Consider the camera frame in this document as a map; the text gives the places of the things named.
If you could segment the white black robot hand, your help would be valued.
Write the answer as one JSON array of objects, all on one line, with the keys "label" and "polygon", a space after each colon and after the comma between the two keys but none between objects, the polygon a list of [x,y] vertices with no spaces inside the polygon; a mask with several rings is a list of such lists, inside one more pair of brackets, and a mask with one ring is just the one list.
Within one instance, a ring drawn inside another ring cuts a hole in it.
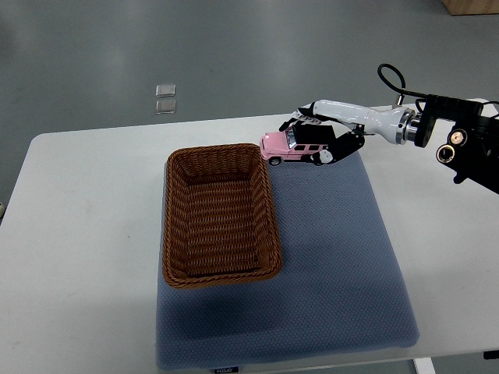
[{"label": "white black robot hand", "polygon": [[[382,111],[358,104],[329,100],[312,102],[299,107],[297,112],[302,117],[290,118],[283,122],[278,130],[285,131],[297,122],[300,125],[321,125],[320,119],[311,118],[320,116],[337,120],[352,129],[355,125],[363,125],[364,132],[367,134],[380,135],[389,143],[397,145],[403,145],[408,141],[409,135],[406,128],[416,117],[414,110],[404,107]],[[363,147],[364,143],[363,135],[346,132],[330,142],[325,149],[313,153],[310,160],[316,166],[333,164],[355,153]]]}]

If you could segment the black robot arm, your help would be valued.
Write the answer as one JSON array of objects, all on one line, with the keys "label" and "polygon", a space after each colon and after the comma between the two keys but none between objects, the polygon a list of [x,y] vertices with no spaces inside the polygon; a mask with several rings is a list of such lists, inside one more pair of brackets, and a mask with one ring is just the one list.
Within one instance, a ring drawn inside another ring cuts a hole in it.
[{"label": "black robot arm", "polygon": [[319,125],[337,122],[348,132],[337,139],[327,138],[327,149],[314,153],[309,161],[315,165],[332,164],[359,150],[365,136],[379,135],[389,143],[407,142],[424,148],[430,141],[437,121],[452,122],[445,144],[438,147],[440,164],[455,172],[454,183],[466,179],[498,191],[498,117],[482,114],[478,101],[429,95],[418,100],[424,106],[414,111],[402,106],[380,111],[338,101],[314,101],[298,108],[280,130],[294,125]]}]

